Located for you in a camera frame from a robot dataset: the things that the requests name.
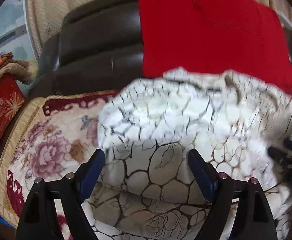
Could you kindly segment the white crackle-pattern garment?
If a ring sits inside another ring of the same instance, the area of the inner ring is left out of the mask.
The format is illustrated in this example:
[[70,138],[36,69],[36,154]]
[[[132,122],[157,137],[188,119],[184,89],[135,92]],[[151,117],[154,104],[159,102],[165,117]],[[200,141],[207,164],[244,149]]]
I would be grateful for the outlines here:
[[99,112],[106,161],[84,211],[99,239],[193,239],[210,209],[187,162],[196,149],[218,172],[257,178],[286,239],[292,189],[267,147],[288,136],[292,96],[255,77],[177,68],[136,79]]

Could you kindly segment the floral plush sofa cover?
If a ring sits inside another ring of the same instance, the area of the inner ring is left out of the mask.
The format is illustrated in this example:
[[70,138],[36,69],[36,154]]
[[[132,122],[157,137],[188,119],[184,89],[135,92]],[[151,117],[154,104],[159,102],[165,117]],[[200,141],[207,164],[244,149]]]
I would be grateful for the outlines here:
[[[75,96],[36,98],[12,130],[0,162],[0,214],[17,226],[36,178],[53,181],[75,172],[98,144],[99,112],[116,96],[102,91]],[[120,239],[116,228],[121,207],[118,191],[124,164],[112,149],[105,150],[105,166],[91,196],[83,203],[89,223],[100,239]]]

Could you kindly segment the red gift box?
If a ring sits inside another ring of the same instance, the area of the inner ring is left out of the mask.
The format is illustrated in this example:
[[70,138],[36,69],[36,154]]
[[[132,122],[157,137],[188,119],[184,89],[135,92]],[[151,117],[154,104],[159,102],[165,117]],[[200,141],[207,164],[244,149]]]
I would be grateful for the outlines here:
[[25,103],[25,97],[10,74],[0,78],[0,140],[13,117]]

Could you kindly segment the beige coat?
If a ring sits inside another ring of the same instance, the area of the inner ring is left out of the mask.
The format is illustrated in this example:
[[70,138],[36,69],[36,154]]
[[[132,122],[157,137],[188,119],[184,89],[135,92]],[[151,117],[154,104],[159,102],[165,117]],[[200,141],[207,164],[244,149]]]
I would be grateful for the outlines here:
[[12,60],[0,69],[0,79],[4,74],[10,74],[15,80],[30,84],[36,77],[39,66],[35,60]]

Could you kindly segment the red blanket on sofa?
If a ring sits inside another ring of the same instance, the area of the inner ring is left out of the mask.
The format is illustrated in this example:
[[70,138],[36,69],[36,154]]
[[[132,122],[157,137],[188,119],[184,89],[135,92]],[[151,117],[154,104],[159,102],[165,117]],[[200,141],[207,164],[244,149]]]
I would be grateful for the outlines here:
[[160,77],[183,67],[218,74],[232,69],[292,90],[292,65],[280,20],[254,0],[138,0],[142,72]]

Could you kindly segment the dark brown leather sofa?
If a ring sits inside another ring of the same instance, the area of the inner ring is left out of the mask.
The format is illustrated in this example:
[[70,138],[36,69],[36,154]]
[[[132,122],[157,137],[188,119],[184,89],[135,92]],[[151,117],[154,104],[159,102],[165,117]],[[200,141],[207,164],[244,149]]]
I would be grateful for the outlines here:
[[69,12],[43,45],[28,98],[122,89],[142,78],[138,0],[94,0]]

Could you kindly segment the silver glass-door refrigerator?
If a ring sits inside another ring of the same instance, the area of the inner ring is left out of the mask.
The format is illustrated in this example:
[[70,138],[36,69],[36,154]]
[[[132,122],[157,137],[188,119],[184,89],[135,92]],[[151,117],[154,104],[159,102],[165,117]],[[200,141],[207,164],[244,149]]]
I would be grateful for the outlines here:
[[0,55],[11,52],[15,59],[38,61],[29,33],[26,1],[5,0],[0,6]]

